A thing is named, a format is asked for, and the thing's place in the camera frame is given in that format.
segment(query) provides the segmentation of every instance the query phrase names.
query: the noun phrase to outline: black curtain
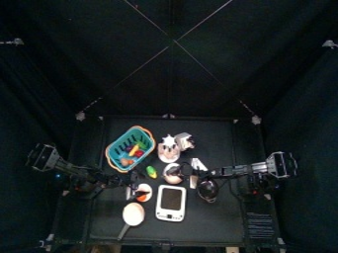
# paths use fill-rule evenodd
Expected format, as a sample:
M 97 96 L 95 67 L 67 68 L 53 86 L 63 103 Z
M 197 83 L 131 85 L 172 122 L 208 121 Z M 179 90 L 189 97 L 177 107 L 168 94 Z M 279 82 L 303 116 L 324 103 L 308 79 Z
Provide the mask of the black curtain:
M 287 252 L 338 252 L 336 67 L 328 48 L 266 117 L 268 152 L 291 151 L 298 161 L 278 198 Z
M 13 38 L 1 23 L 0 34 L 4 40 Z M 33 171 L 25 162 L 37 142 L 55 143 L 67 157 L 73 122 L 73 112 L 22 47 L 0 44 L 1 252 L 29 248 L 49 234 L 53 173 Z

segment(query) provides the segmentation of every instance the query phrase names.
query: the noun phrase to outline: black backdrop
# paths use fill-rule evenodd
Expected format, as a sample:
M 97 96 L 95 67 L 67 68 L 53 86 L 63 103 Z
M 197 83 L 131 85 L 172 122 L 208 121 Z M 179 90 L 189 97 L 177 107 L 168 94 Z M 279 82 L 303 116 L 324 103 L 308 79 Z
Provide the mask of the black backdrop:
M 52 174 L 36 142 L 71 145 L 75 114 L 263 118 L 299 178 L 278 210 L 294 252 L 336 252 L 335 1 L 1 1 L 1 246 L 45 238 Z

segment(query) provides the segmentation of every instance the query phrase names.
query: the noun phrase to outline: plastic basket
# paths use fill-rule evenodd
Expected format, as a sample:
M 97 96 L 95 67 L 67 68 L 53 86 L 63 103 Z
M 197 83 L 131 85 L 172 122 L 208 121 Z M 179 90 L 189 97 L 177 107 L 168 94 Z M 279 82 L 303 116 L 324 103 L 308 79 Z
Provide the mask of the plastic basket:
M 125 151 L 125 147 L 133 145 L 136 141 L 140 141 L 145 147 L 141 148 L 144 154 L 139 158 L 135 156 L 131 157 L 128 155 L 129 152 Z M 152 133 L 140 126 L 132 126 L 105 148 L 105 157 L 109 166 L 120 173 L 127 173 L 153 151 L 155 146 Z M 124 167 L 120 163 L 121 158 L 133 160 L 133 163 Z

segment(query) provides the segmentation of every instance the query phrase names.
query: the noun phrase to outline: black table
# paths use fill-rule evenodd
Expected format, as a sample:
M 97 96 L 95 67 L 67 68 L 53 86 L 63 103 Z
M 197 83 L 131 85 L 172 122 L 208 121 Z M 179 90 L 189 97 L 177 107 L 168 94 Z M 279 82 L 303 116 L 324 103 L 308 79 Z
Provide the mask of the black table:
M 108 174 L 116 173 L 105 161 L 104 149 L 132 126 L 148 129 L 156 143 L 168 134 L 188 132 L 193 136 L 195 148 L 180 154 L 177 163 L 197 158 L 208 169 L 215 169 L 266 160 L 260 129 L 250 120 L 87 117 L 84 121 L 77 122 L 69 162 L 97 166 Z M 197 197 L 196 191 L 188 187 L 188 182 L 181 182 L 179 185 L 187 189 L 184 220 L 163 221 L 156 219 L 155 210 L 157 187 L 167 183 L 160 177 L 167 164 L 159 159 L 156 150 L 137 169 L 144 169 L 147 165 L 157 169 L 159 178 L 140 178 L 140 183 L 149 184 L 153 189 L 152 198 L 141 203 L 145 210 L 144 222 L 129 228 L 120 242 L 116 240 L 124 225 L 123 207 L 128 204 L 124 187 L 107 189 L 92 199 L 63 197 L 63 208 L 56 216 L 56 244 L 247 247 L 251 243 L 246 228 L 247 213 L 246 205 L 236 196 L 236 182 L 223 184 L 216 202 L 212 204 Z M 272 201 L 262 200 L 256 206 L 266 207 L 262 212 L 268 211 L 275 222 Z

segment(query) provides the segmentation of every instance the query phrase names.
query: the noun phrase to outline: white device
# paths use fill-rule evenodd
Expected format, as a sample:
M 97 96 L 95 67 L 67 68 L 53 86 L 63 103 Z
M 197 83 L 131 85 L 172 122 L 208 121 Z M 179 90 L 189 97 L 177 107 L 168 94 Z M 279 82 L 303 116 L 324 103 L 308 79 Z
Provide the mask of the white device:
M 156 218 L 167 221 L 183 221 L 185 188 L 179 186 L 159 186 Z
M 175 140 L 175 143 L 176 143 L 180 151 L 184 151 L 187 148 L 195 147 L 192 136 L 187 132 L 177 134 L 173 137 L 173 140 Z

